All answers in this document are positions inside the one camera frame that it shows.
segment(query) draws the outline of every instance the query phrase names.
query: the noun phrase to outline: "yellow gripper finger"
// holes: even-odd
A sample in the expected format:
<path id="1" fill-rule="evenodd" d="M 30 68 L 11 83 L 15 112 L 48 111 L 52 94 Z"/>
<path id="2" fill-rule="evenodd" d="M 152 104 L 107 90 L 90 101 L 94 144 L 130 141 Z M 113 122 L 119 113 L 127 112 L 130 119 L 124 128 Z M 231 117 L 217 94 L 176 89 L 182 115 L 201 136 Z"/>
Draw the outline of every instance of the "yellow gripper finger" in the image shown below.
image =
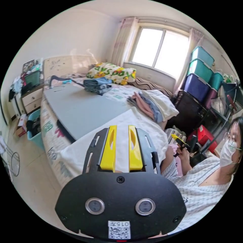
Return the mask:
<path id="1" fill-rule="evenodd" d="M 128 126 L 129 134 L 129 171 L 141 170 L 143 161 L 135 126 Z"/>
<path id="2" fill-rule="evenodd" d="M 102 170 L 111 170 L 115 172 L 116 163 L 116 129 L 117 126 L 110 126 L 106 138 L 100 168 Z"/>

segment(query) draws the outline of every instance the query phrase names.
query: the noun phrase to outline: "red box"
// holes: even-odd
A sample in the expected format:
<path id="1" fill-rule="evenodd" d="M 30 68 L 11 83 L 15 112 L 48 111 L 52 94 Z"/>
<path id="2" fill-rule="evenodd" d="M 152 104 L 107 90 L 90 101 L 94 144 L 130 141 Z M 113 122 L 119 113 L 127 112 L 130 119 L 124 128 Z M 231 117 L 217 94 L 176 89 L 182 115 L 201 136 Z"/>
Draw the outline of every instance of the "red box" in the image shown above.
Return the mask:
<path id="1" fill-rule="evenodd" d="M 205 126 L 201 125 L 198 129 L 197 129 L 197 134 L 196 131 L 194 131 L 193 133 L 191 133 L 188 137 L 188 140 L 191 140 L 192 135 L 196 135 L 198 138 L 198 142 L 200 143 L 200 145 L 204 145 L 208 139 L 210 141 L 212 141 L 214 139 L 214 136 L 205 128 Z M 215 148 L 218 146 L 217 142 L 214 141 L 211 146 L 209 147 L 209 151 L 211 153 L 214 153 Z"/>

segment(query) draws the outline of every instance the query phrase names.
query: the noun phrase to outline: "tiled floor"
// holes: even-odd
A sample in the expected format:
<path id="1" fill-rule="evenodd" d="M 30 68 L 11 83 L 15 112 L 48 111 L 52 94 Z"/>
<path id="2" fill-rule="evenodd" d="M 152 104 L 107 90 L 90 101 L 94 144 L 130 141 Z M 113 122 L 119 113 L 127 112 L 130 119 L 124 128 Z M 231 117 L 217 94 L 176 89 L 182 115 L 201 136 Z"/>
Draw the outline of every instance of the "tiled floor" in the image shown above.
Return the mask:
<path id="1" fill-rule="evenodd" d="M 19 175 L 12 175 L 15 189 L 40 218 L 72 233 L 63 226 L 55 213 L 54 207 L 61 187 L 51 170 L 45 152 L 28 141 L 26 134 L 21 138 L 13 135 L 16 122 L 12 122 L 8 138 L 8 146 L 12 151 L 18 152 L 20 157 Z"/>

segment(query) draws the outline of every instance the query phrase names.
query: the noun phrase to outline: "yellow cartoon pillow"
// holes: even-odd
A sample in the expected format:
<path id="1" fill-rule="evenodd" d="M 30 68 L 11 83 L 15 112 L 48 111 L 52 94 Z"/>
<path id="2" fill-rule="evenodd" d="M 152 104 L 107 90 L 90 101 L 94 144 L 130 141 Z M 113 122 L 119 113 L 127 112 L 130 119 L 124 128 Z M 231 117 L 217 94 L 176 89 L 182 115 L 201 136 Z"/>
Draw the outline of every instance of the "yellow cartoon pillow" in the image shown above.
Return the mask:
<path id="1" fill-rule="evenodd" d="M 132 83 L 136 78 L 136 70 L 133 68 L 123 68 L 111 63 L 99 63 L 89 70 L 87 78 L 106 77 L 113 83 L 126 85 Z"/>

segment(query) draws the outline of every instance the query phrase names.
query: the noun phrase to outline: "purple storage box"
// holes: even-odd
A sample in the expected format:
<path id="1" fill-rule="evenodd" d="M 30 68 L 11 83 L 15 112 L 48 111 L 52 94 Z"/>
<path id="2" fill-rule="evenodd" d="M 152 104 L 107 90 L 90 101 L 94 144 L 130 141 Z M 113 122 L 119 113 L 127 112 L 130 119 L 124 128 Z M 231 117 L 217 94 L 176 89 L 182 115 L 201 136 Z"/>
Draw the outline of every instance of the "purple storage box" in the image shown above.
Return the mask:
<path id="1" fill-rule="evenodd" d="M 184 91 L 192 95 L 199 102 L 203 102 L 210 88 L 205 81 L 199 80 L 195 74 L 191 73 L 187 77 Z"/>
<path id="2" fill-rule="evenodd" d="M 209 92 L 208 92 L 208 95 L 207 97 L 205 98 L 205 102 L 204 102 L 204 105 L 209 109 L 211 107 L 211 102 L 212 102 L 212 99 L 215 99 L 218 97 L 218 92 L 215 91 L 214 89 L 211 89 Z"/>

